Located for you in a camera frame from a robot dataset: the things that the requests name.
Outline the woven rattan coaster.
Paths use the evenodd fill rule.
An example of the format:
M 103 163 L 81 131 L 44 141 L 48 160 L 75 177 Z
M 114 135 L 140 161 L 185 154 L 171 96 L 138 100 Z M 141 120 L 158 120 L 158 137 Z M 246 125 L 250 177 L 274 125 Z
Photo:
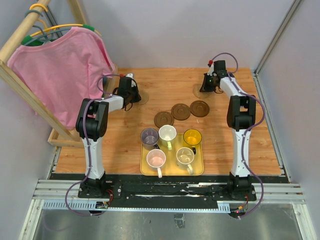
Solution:
M 208 98 L 211 95 L 211 92 L 200 92 L 201 84 L 194 84 L 192 92 L 199 99 Z
M 149 94 L 147 92 L 140 92 L 141 100 L 137 103 L 138 105 L 144 105 L 149 101 Z

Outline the brown wooden coaster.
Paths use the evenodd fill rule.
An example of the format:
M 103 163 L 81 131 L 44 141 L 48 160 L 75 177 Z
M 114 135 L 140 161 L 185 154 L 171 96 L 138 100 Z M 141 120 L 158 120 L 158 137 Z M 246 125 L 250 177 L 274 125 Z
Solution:
M 164 125 L 172 126 L 174 120 L 173 115 L 168 111 L 160 111 L 154 116 L 154 124 L 158 128 L 161 128 Z
M 184 103 L 177 103 L 171 108 L 171 114 L 178 121 L 187 120 L 191 115 L 190 107 Z
M 203 118 L 207 116 L 210 112 L 209 105 L 202 100 L 196 100 L 192 102 L 189 108 L 190 112 L 198 118 Z

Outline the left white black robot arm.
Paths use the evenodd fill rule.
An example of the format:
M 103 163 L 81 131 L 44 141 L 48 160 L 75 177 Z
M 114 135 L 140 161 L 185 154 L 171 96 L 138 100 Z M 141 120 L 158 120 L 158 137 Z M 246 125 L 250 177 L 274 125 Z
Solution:
M 82 101 L 75 129 L 83 142 L 86 160 L 84 180 L 80 183 L 78 197 L 102 198 L 107 193 L 106 171 L 102 160 L 102 142 L 108 126 L 110 112 L 132 106 L 142 100 L 134 75 L 119 77 L 119 85 L 104 98 Z

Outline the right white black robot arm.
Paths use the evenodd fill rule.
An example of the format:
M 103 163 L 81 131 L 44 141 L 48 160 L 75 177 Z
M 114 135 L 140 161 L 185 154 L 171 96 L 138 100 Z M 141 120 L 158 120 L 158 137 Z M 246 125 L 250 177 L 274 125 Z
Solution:
M 247 197 L 254 201 L 256 194 L 248 166 L 251 127 L 256 122 L 256 101 L 243 91 L 234 75 L 227 71 L 224 60 L 210 60 L 208 66 L 199 91 L 209 93 L 220 90 L 229 99 L 226 122 L 233 137 L 233 163 L 227 187 L 223 191 L 232 200 Z

